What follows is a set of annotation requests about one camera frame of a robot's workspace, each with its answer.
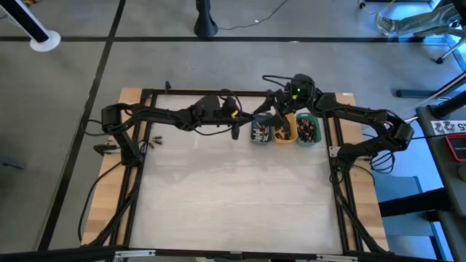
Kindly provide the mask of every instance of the black mount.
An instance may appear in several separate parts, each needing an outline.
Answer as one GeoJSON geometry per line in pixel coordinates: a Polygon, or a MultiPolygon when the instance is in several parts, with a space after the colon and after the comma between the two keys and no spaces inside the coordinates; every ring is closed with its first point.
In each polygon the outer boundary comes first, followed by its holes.
{"type": "Polygon", "coordinates": [[[194,33],[198,37],[212,37],[218,32],[218,27],[210,15],[210,0],[196,0],[196,9],[199,12],[194,33]]]}

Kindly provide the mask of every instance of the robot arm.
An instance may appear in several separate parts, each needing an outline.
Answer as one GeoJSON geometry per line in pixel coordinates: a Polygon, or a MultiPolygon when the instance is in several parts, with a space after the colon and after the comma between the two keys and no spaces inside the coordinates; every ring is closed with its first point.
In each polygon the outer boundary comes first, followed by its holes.
{"type": "Polygon", "coordinates": [[[101,114],[102,131],[115,138],[121,147],[122,164],[128,167],[135,167],[141,163],[138,143],[131,140],[126,132],[137,122],[171,124],[183,131],[193,131],[202,125],[226,125],[230,128],[224,131],[231,130],[232,138],[236,140],[240,134],[240,127],[254,119],[252,114],[243,112],[241,107],[237,106],[233,97],[222,98],[216,95],[207,95],[194,105],[178,111],[117,103],[102,109],[101,114]],[[222,106],[218,98],[224,100],[222,106]],[[121,120],[122,111],[131,115],[125,122],[121,120]]]}
{"type": "Polygon", "coordinates": [[[268,90],[265,102],[254,111],[254,114],[257,114],[274,108],[276,114],[267,124],[289,128],[285,115],[307,108],[316,117],[321,118],[324,114],[328,114],[340,119],[367,124],[375,129],[377,133],[375,138],[358,144],[345,143],[341,146],[337,156],[333,159],[333,165],[340,170],[350,170],[359,156],[375,157],[380,151],[395,152],[408,148],[414,130],[393,112],[338,103],[332,94],[322,93],[315,87],[314,81],[303,74],[297,74],[293,78],[263,76],[264,80],[277,83],[270,78],[289,79],[290,82],[284,86],[283,90],[276,92],[268,90]]]}

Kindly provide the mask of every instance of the red object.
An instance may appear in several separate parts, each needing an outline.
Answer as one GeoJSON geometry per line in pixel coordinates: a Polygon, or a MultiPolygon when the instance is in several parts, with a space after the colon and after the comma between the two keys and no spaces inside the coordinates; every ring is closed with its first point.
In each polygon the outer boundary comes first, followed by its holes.
{"type": "Polygon", "coordinates": [[[447,135],[445,141],[456,162],[466,162],[466,135],[447,135]]]}

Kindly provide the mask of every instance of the pole base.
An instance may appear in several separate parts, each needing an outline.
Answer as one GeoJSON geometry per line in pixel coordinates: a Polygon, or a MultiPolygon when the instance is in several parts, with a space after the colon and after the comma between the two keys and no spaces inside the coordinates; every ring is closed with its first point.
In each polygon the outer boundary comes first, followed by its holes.
{"type": "Polygon", "coordinates": [[[59,33],[55,31],[48,31],[47,34],[49,35],[48,40],[38,43],[36,40],[31,39],[31,48],[37,52],[49,52],[50,50],[56,48],[60,41],[61,36],[59,33]]]}
{"type": "Polygon", "coordinates": [[[218,27],[213,19],[208,16],[208,18],[198,18],[196,25],[194,26],[194,33],[198,37],[212,37],[215,36],[218,32],[218,27]]]}

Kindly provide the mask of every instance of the blue container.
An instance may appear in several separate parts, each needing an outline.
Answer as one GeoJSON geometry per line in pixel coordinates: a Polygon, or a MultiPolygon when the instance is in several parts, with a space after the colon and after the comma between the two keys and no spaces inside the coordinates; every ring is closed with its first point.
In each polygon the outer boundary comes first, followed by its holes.
{"type": "Polygon", "coordinates": [[[268,119],[268,118],[271,118],[271,117],[273,117],[273,115],[271,113],[269,113],[269,112],[254,115],[254,120],[252,121],[251,126],[250,126],[250,139],[251,139],[251,141],[253,143],[258,144],[258,145],[264,145],[264,144],[267,144],[268,142],[272,141],[273,136],[274,136],[272,126],[266,126],[265,127],[267,132],[269,133],[269,137],[266,140],[256,141],[256,135],[255,135],[255,132],[254,132],[255,129],[259,128],[258,122],[263,121],[263,120],[268,119]]]}

